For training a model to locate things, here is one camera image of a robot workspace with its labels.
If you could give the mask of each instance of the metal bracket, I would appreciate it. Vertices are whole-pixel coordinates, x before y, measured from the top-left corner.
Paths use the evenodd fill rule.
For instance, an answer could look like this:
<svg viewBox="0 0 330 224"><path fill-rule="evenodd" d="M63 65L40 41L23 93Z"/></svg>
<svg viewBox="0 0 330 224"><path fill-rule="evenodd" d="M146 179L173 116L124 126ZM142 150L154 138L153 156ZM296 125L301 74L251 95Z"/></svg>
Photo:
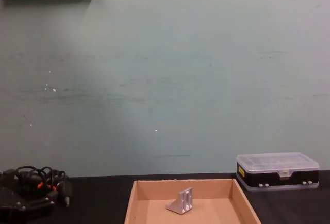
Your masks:
<svg viewBox="0 0 330 224"><path fill-rule="evenodd" d="M167 204L166 209L182 215L191 210L192 206L192 187L189 187L179 192L178 198L171 204Z"/></svg>

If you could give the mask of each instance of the open cardboard box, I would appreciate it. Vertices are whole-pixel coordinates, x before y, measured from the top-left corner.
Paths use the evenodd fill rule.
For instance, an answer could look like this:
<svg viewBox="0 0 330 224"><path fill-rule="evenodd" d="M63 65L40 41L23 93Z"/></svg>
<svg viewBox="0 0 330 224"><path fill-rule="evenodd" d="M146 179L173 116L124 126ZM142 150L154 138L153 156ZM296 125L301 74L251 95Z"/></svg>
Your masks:
<svg viewBox="0 0 330 224"><path fill-rule="evenodd" d="M193 208L179 215L165 208L193 187ZM125 224L260 224L235 179L135 181Z"/></svg>

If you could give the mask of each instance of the cable plug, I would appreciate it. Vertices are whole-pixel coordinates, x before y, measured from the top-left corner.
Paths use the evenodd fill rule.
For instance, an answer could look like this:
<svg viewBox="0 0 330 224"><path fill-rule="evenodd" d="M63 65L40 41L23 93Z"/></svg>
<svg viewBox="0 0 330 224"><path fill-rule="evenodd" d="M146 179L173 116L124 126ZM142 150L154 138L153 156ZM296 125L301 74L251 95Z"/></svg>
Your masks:
<svg viewBox="0 0 330 224"><path fill-rule="evenodd" d="M57 186L58 201L64 204L66 207L70 206L70 200L72 198L72 183L65 180Z"/></svg>

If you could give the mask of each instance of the dark table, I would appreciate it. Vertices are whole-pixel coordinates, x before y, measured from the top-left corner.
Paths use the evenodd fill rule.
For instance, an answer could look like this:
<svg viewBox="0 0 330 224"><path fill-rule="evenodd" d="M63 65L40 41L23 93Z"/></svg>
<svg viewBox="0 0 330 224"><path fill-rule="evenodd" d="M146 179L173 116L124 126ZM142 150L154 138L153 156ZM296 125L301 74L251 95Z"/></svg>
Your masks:
<svg viewBox="0 0 330 224"><path fill-rule="evenodd" d="M233 173L73 178L74 198L31 224L123 224L134 180L229 179ZM250 193L247 198L263 224L330 224L330 171L320 172L320 187Z"/></svg>

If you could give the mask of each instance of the cardboard box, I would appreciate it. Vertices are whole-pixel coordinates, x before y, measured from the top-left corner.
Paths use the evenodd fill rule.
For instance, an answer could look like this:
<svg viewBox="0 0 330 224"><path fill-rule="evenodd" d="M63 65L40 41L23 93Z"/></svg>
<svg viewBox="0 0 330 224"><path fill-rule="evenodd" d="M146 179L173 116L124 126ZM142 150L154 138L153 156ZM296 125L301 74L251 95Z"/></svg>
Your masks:
<svg viewBox="0 0 330 224"><path fill-rule="evenodd" d="M193 187L193 208L179 215L165 208ZM260 224L235 179L135 181L125 224Z"/></svg>

